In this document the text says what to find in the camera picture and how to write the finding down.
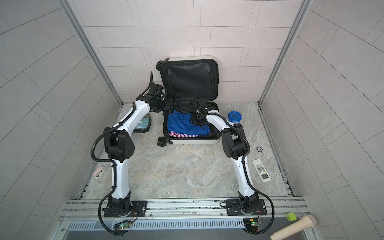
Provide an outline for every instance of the blue lidded container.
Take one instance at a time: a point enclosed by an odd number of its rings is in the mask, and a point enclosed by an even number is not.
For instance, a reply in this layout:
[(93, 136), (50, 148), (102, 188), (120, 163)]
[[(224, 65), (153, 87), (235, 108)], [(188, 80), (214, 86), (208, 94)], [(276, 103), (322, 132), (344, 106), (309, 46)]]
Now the blue lidded container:
[(241, 121), (241, 114), (237, 111), (231, 111), (228, 113), (228, 120), (234, 124), (238, 124)]

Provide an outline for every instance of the green sticky note pad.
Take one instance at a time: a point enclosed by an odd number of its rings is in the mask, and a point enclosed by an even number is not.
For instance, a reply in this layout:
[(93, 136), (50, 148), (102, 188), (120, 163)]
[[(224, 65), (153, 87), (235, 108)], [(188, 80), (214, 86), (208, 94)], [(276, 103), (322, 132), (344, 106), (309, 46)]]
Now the green sticky note pad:
[(297, 219), (295, 214), (292, 212), (285, 214), (285, 216), (287, 217), (288, 221), (295, 221)]

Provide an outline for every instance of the black mounting plate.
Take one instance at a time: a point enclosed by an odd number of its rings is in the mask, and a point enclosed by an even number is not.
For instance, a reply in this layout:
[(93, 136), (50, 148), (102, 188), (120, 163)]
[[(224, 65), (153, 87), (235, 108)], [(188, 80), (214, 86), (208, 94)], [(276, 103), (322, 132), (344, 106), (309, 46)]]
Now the black mounting plate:
[[(147, 201), (131, 201), (131, 202), (132, 202), (132, 206), (137, 209), (137, 211), (135, 211), (135, 212), (139, 212), (138, 217), (144, 217), (145, 212), (147, 210), (148, 202)], [(104, 212), (104, 217), (121, 217), (121, 216), (119, 216), (117, 214), (110, 214), (110, 213)], [(125, 217), (132, 218), (133, 217), (133, 211), (131, 211)]]
[[(253, 212), (252, 214), (244, 214), (240, 209), (239, 199), (227, 199), (225, 203), (229, 208), (227, 208), (228, 216), (247, 216), (247, 215), (259, 215), (258, 211)], [(264, 200), (260, 199), (259, 204), (257, 205), (257, 209), (261, 212), (261, 215), (267, 215)]]

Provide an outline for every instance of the blue lid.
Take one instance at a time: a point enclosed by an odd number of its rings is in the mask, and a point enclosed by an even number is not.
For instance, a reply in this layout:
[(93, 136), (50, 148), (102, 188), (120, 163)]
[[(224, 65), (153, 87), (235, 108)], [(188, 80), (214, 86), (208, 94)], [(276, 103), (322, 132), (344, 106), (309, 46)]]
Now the blue lid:
[(230, 113), (228, 113), (228, 118), (231, 122), (238, 122), (241, 120), (241, 114), (237, 111), (231, 111)]

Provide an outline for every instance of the suitcase lid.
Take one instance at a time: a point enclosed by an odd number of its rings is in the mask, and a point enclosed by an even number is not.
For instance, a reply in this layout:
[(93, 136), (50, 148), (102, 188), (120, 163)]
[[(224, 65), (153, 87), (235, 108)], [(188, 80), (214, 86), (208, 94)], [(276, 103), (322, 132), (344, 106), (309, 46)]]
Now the suitcase lid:
[(197, 96), (208, 101), (218, 95), (218, 65), (212, 56), (168, 58), (159, 61), (160, 71), (167, 96), (174, 102), (194, 102)]

